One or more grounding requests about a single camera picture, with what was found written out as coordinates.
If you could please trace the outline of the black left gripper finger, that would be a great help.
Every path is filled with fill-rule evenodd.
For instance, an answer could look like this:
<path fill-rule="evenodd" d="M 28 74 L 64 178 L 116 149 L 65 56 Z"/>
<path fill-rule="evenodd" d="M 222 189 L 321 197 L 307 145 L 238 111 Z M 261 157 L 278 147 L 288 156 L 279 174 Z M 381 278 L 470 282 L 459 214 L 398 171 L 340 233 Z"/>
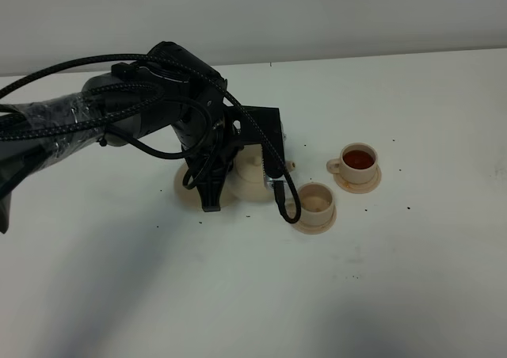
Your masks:
<path fill-rule="evenodd" d="M 201 208 L 204 212 L 221 210 L 220 197 L 229 173 L 227 165 L 215 164 L 204 173 L 199 173 L 196 188 L 200 196 Z"/>

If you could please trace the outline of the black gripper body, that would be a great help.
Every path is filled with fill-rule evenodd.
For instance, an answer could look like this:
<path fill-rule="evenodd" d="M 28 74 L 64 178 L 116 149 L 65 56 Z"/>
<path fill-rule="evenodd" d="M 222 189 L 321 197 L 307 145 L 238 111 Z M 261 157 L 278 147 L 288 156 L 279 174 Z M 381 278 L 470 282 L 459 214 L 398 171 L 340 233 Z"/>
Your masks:
<path fill-rule="evenodd" d="M 196 180 L 199 173 L 206 172 L 215 164 L 227 165 L 229 172 L 231 171 L 239 148 L 230 144 L 235 126 L 229 119 L 227 110 L 228 108 L 223 108 L 223 116 L 212 125 L 212 130 L 200 145 L 200 149 L 185 158 L 185 180 Z M 204 118 L 195 109 L 178 108 L 173 120 L 173 130 L 181 143 L 181 150 L 193 147 L 204 133 Z"/>

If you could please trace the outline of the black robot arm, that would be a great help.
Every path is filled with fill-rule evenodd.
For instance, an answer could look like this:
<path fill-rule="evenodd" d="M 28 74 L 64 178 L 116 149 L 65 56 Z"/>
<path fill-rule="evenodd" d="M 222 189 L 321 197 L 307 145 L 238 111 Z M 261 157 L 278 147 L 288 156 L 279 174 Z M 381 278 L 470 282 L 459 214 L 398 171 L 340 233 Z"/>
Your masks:
<path fill-rule="evenodd" d="M 77 93 L 2 104 L 2 231 L 10 224 L 12 191 L 25 178 L 92 143 L 130 145 L 155 158 L 184 160 L 183 188 L 198 193 L 204 211 L 218 211 L 238 152 L 233 110 L 225 103 L 227 81 L 183 47 L 161 42 L 147 54 L 74 59 L 20 78 L 1 95 L 95 63 L 109 63 L 111 69 Z"/>

